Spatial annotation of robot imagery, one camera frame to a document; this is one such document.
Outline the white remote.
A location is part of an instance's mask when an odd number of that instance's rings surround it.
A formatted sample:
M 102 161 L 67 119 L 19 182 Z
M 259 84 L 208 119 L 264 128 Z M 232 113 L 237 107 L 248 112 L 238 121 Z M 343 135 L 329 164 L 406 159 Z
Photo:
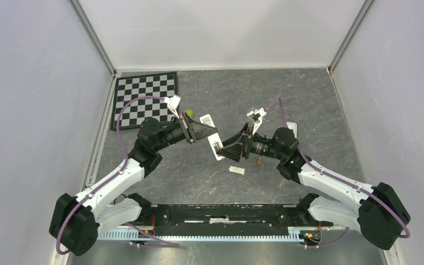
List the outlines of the white remote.
M 210 115 L 210 114 L 206 114 L 206 115 L 201 116 L 201 117 L 199 118 L 199 120 L 200 120 L 200 122 L 201 122 L 201 123 L 203 123 L 203 124 L 206 124 L 206 125 L 210 125 L 210 126 L 215 127 L 215 124 L 214 124 L 214 122 L 213 122 L 213 120 L 212 120 L 212 118 L 211 118 L 211 115 Z M 220 139 L 219 134 L 218 134 L 218 133 L 215 133 L 215 134 L 213 134 L 212 136 L 209 136 L 209 137 L 208 137 L 208 141 L 209 141 L 210 147 L 211 147 L 211 149 L 212 149 L 212 151 L 213 151 L 213 154 L 214 154 L 214 156 L 215 156 L 216 160 L 217 160 L 217 161 L 221 161 L 221 160 L 223 160 L 225 157 L 223 157 L 223 156 L 219 156 L 219 155 L 217 154 L 217 151 L 214 149 L 214 146 L 213 146 L 213 143 L 215 143 L 215 142 L 220 142 L 220 143 L 221 143 L 221 146 L 223 147 L 223 145 L 222 145 L 222 141 L 221 141 L 221 139 Z

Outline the white remote control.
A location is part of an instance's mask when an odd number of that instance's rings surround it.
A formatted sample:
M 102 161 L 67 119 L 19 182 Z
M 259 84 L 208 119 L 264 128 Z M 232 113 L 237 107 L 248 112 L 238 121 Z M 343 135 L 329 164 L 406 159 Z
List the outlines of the white remote control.
M 287 127 L 293 132 L 294 137 L 298 137 L 298 125 L 294 122 L 286 122 Z

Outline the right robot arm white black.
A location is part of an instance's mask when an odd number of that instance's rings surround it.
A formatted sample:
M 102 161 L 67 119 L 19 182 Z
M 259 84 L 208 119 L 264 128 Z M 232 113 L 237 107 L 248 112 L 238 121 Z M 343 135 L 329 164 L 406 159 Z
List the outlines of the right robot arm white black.
M 360 232 L 382 250 L 391 249 L 399 238 L 411 236 L 407 228 L 411 217 L 390 185 L 358 182 L 322 166 L 299 149 L 289 127 L 278 128 L 272 138 L 267 138 L 245 125 L 218 144 L 216 153 L 236 162 L 250 154 L 277 159 L 277 170 L 282 177 L 331 196 L 331 199 L 318 194 L 304 197 L 296 211 L 303 225 L 315 221 L 342 225 Z

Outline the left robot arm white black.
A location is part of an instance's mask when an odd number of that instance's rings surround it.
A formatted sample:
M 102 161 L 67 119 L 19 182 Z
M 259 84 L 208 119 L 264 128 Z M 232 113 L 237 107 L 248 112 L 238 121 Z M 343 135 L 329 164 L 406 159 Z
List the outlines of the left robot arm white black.
M 128 222 L 145 225 L 151 219 L 151 209 L 133 197 L 120 203 L 113 201 L 135 183 L 155 170 L 162 160 L 159 151 L 180 141 L 195 143 L 217 133 L 217 128 L 192 119 L 182 113 L 167 125 L 147 118 L 140 126 L 134 148 L 107 176 L 76 195 L 58 198 L 49 227 L 56 239 L 60 255 L 86 253 L 100 235 Z

